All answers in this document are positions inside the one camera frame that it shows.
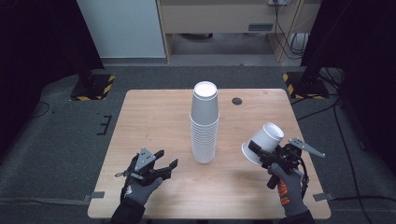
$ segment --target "person's right hand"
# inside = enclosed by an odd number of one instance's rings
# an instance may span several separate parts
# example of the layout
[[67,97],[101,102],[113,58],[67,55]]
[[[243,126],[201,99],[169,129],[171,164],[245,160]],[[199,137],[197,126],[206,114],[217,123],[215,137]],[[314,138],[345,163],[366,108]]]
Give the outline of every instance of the person's right hand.
[[287,175],[277,163],[273,163],[270,170],[280,178],[277,183],[277,192],[286,217],[306,212],[308,209],[301,196],[301,177],[296,173]]

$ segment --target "glove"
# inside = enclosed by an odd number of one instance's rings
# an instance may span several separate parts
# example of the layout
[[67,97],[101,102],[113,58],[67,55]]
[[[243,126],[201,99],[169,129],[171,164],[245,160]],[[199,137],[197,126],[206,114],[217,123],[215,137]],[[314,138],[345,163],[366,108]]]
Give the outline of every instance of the glove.
[[162,177],[158,177],[157,179],[154,180],[154,182],[152,182],[152,184],[148,185],[148,186],[140,186],[138,183],[136,182],[132,182],[130,185],[128,185],[126,191],[125,191],[125,198],[130,198],[132,200],[134,200],[137,203],[140,203],[141,205],[145,205],[146,202],[149,199],[149,196],[151,195],[151,193],[157,189],[161,183],[163,182],[163,178]]
[[301,196],[301,177],[296,173],[287,175],[277,163],[271,164],[270,171],[280,178],[277,183],[277,192],[279,193],[280,203],[285,209],[286,217],[306,212],[308,209]]

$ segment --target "black sleeve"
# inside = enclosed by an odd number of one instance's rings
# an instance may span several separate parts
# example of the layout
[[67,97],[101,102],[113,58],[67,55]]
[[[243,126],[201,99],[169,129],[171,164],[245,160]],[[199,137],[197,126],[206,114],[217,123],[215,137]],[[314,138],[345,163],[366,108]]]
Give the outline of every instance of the black sleeve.
[[130,198],[125,198],[111,217],[111,223],[136,224],[142,219],[145,210],[146,208],[140,203]]
[[315,224],[311,212],[307,210],[300,215],[282,218],[277,224]]

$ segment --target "black curtain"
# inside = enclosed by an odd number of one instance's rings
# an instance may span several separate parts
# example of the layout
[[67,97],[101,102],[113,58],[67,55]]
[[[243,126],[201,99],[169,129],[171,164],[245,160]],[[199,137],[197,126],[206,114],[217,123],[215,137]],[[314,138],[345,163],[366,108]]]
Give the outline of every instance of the black curtain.
[[323,0],[302,66],[341,68],[339,89],[362,147],[378,152],[396,174],[396,1]]
[[0,153],[30,118],[45,85],[103,68],[76,0],[1,0]]

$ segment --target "gray carpet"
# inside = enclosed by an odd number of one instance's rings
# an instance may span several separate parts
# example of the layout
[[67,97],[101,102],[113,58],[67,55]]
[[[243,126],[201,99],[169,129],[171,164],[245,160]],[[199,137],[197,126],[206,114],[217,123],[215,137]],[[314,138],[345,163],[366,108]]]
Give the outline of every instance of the gray carpet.
[[[71,76],[49,84],[32,118],[21,131],[6,160],[0,166],[0,198],[51,198],[80,201],[93,192],[106,155],[125,93],[131,89],[193,89],[202,80],[219,89],[281,88],[282,75],[303,71],[299,67],[257,66],[134,66],[108,67],[116,76],[103,101],[69,101],[78,77]],[[325,108],[337,96],[325,100],[304,100],[293,105],[297,118]],[[346,145],[356,172],[361,195],[396,198],[396,176],[374,152],[360,149],[359,139],[346,112],[336,107]],[[112,116],[106,135],[104,116]],[[299,121],[304,140],[327,158],[312,156],[318,177],[326,192],[335,197],[356,196],[346,149],[337,129],[332,109]],[[369,223],[358,200],[331,201],[332,217],[318,223]],[[373,223],[395,223],[396,203],[366,199],[364,207]],[[46,205],[36,203],[0,204],[0,223],[101,223],[87,216],[87,205]],[[154,223],[183,223],[187,220],[154,220]],[[212,223],[237,223],[212,221]]]

